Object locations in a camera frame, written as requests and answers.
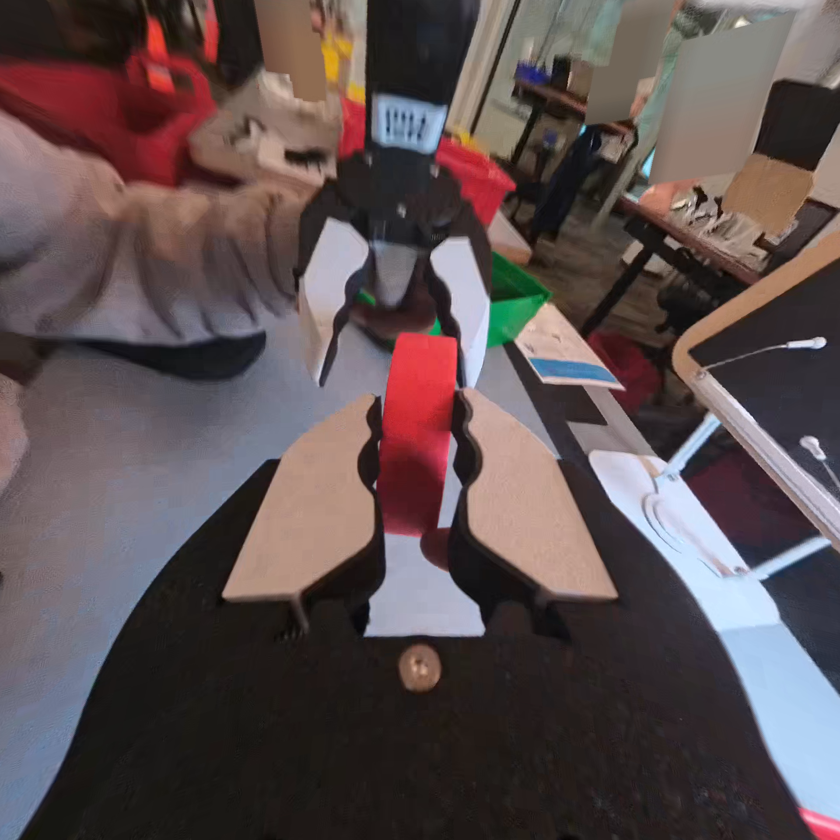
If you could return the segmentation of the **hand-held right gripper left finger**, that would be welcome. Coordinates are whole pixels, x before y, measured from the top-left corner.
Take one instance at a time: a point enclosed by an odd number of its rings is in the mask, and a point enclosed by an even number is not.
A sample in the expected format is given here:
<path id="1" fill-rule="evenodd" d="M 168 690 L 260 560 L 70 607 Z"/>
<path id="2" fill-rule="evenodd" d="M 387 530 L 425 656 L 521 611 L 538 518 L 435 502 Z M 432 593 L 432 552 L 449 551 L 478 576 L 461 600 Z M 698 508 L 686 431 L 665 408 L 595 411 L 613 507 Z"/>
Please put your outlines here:
<path id="1" fill-rule="evenodd" d="M 226 602 L 303 604 L 353 557 L 374 547 L 379 527 L 361 457 L 373 445 L 381 400 L 363 394 L 302 434 L 280 458 L 234 567 Z"/>

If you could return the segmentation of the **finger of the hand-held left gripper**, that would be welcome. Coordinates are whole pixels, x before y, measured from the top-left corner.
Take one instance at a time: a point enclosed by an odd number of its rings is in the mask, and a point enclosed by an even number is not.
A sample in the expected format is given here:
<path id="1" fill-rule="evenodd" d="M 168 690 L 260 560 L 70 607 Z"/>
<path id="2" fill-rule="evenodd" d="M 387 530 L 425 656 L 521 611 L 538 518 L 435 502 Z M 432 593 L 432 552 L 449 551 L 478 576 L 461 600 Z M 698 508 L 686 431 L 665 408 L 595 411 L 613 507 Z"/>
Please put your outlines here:
<path id="1" fill-rule="evenodd" d="M 308 372 L 324 386 L 350 308 L 370 267 L 367 241 L 347 222 L 328 217 L 299 282 L 299 327 Z"/>
<path id="2" fill-rule="evenodd" d="M 473 388 L 487 351 L 490 296 L 468 238 L 447 238 L 431 251 L 427 285 L 441 333 L 457 344 L 457 384 Z"/>

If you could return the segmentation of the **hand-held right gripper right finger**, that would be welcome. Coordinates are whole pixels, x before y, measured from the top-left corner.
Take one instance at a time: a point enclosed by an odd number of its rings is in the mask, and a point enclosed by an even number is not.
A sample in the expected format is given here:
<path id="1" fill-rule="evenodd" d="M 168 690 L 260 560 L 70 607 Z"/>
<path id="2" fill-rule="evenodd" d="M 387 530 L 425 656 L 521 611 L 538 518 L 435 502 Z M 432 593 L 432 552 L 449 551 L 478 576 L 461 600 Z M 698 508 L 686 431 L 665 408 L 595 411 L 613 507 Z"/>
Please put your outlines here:
<path id="1" fill-rule="evenodd" d="M 613 602 L 616 586 L 552 451 L 474 388 L 457 392 L 461 484 L 449 571 L 476 602 Z"/>

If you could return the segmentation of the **red tape roll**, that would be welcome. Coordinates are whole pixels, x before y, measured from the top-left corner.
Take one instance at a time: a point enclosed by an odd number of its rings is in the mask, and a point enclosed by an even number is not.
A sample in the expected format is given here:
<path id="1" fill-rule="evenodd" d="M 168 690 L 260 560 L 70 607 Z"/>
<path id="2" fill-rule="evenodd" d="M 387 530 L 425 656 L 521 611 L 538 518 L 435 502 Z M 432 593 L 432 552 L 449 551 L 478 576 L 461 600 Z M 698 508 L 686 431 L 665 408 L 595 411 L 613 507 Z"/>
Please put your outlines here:
<path id="1" fill-rule="evenodd" d="M 454 339 L 402 333 L 382 412 L 376 492 L 384 531 L 420 538 L 438 526 L 457 372 Z"/>

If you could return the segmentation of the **person's left forearm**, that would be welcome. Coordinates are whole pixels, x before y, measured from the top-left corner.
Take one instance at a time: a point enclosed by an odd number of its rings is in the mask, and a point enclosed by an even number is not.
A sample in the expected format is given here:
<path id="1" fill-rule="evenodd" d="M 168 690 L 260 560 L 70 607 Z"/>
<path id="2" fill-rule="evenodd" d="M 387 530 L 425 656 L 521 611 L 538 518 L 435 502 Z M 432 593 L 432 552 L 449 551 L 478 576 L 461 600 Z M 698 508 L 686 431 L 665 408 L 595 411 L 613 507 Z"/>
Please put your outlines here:
<path id="1" fill-rule="evenodd" d="M 304 196 L 127 184 L 5 113 L 1 127 L 2 331 L 175 347 L 291 309 Z"/>

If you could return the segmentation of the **black rectangular object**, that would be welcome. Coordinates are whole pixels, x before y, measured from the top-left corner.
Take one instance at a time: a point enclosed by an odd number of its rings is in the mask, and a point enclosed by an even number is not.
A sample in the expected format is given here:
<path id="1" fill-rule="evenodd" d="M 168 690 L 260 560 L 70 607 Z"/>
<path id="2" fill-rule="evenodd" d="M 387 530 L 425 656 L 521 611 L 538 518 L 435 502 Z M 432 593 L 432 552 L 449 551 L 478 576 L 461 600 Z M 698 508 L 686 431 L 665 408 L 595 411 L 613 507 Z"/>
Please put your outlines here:
<path id="1" fill-rule="evenodd" d="M 838 124 L 838 89 L 777 80 L 770 89 L 753 152 L 814 172 Z"/>

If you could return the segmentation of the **person's left hand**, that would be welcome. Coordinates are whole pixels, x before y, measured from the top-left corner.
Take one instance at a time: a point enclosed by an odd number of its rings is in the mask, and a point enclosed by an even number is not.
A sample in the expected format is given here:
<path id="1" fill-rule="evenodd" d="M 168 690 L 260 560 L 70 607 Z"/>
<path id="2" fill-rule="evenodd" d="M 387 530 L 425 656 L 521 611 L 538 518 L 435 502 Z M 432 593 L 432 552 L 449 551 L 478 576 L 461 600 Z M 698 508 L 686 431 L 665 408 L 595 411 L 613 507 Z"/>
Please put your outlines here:
<path id="1" fill-rule="evenodd" d="M 434 310 L 408 311 L 364 307 L 353 308 L 353 321 L 378 340 L 396 340 L 402 333 L 428 333 L 437 317 Z"/>

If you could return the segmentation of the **yellow plastic bin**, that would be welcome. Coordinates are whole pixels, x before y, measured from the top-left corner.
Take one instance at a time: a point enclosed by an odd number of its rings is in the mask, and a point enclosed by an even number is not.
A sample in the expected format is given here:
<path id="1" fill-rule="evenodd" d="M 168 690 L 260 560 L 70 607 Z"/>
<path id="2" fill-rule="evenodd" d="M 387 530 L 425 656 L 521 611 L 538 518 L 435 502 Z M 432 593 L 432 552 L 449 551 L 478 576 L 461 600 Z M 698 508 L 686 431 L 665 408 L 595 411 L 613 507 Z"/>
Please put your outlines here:
<path id="1" fill-rule="evenodd" d="M 365 36 L 327 29 L 321 49 L 328 93 L 364 104 Z"/>

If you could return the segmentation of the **printed instruction sheet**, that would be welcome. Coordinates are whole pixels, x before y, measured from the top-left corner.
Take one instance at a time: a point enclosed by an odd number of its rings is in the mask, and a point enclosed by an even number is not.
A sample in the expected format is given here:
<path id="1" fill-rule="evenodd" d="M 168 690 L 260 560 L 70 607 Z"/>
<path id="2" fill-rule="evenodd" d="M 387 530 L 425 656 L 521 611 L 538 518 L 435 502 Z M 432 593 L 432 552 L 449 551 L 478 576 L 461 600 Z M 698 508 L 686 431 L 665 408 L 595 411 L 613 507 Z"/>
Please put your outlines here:
<path id="1" fill-rule="evenodd" d="M 581 385 L 624 392 L 626 387 L 572 329 L 547 332 L 529 324 L 516 347 L 543 384 Z"/>

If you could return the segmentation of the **dark hanging jacket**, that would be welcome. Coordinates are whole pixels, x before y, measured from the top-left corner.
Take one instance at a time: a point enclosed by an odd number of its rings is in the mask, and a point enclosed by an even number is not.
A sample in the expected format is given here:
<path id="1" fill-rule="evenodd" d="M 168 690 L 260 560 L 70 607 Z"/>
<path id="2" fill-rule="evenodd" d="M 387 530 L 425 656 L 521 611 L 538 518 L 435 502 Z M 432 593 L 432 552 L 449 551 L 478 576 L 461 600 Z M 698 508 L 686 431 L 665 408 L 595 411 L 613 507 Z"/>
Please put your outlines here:
<path id="1" fill-rule="evenodd" d="M 603 139 L 601 125 L 587 125 L 571 144 L 549 183 L 541 188 L 528 227 L 530 245 L 542 236 L 557 237 L 582 186 L 602 161 Z"/>

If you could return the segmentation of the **wooden office desk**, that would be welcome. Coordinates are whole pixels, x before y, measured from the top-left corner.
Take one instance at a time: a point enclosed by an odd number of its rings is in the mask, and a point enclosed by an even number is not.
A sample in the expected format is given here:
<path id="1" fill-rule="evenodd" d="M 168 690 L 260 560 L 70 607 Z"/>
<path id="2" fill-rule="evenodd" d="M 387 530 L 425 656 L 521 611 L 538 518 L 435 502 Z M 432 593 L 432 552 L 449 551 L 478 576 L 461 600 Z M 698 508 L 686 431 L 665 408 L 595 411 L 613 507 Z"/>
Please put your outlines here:
<path id="1" fill-rule="evenodd" d="M 765 257 L 761 267 L 754 269 L 725 253 L 709 238 L 630 198 L 620 199 L 617 208 L 626 217 L 624 230 L 641 248 L 580 327 L 585 339 L 602 327 L 654 257 L 662 259 L 677 274 L 675 290 L 661 290 L 658 294 L 665 320 L 655 331 L 678 338 L 716 306 L 781 268 L 821 237 L 838 232 L 838 209 L 809 198 L 795 217 L 798 227 L 783 235 L 778 244 L 764 236 L 754 241 L 759 255 Z"/>
<path id="2" fill-rule="evenodd" d="M 586 101 L 574 94 L 562 91 L 551 85 L 538 85 L 525 80 L 513 81 L 514 98 L 521 99 L 531 107 L 525 128 L 509 158 L 509 162 L 516 166 L 520 162 L 523 152 L 529 143 L 531 134 L 546 110 L 557 110 L 569 119 L 577 119 L 581 124 L 587 124 L 585 118 Z"/>

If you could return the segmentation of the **beige cardboard box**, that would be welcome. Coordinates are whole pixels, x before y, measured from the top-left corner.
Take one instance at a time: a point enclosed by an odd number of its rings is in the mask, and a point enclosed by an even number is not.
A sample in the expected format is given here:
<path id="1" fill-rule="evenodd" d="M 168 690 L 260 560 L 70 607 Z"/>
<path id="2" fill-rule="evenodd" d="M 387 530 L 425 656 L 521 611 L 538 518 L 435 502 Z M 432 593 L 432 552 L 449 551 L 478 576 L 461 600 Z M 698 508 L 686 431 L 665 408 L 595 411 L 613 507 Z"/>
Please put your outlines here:
<path id="1" fill-rule="evenodd" d="M 318 190 L 337 175 L 342 129 L 336 90 L 301 100 L 289 76 L 261 69 L 192 132 L 188 149 L 209 172 Z"/>

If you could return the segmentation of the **red plastic crate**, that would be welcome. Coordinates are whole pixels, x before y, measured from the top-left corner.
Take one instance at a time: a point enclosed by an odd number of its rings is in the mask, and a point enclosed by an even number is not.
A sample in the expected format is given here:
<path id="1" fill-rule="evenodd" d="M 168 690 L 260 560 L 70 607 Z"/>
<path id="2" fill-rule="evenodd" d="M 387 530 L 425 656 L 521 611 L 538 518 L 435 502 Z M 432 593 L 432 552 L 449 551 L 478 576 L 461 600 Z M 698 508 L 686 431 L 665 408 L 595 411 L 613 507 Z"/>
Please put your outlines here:
<path id="1" fill-rule="evenodd" d="M 586 341 L 623 385 L 616 399 L 624 406 L 642 405 L 659 394 L 664 383 L 658 367 L 640 344 L 615 332 L 595 331 Z"/>

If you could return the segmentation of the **black board with wooden edge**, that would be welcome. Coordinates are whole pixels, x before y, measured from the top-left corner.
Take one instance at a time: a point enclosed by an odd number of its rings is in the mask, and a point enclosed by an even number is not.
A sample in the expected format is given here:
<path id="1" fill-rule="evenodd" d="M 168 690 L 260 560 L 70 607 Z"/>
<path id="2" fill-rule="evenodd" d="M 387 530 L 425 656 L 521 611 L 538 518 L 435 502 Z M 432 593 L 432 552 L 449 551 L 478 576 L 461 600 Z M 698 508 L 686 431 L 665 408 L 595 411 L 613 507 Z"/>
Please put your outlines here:
<path id="1" fill-rule="evenodd" d="M 839 233 L 690 327 L 672 363 L 835 550 L 839 548 Z"/>

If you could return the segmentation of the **brown cardboard piece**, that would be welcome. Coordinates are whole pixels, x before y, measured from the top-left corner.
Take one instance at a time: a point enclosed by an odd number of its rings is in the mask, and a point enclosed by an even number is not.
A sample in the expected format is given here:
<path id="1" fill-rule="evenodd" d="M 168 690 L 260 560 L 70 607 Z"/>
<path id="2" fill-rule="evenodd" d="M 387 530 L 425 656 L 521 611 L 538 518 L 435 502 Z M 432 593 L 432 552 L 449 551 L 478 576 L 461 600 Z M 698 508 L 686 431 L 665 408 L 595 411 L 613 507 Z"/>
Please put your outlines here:
<path id="1" fill-rule="evenodd" d="M 815 180 L 813 171 L 753 152 L 722 198 L 724 214 L 745 216 L 766 237 L 791 225 Z"/>

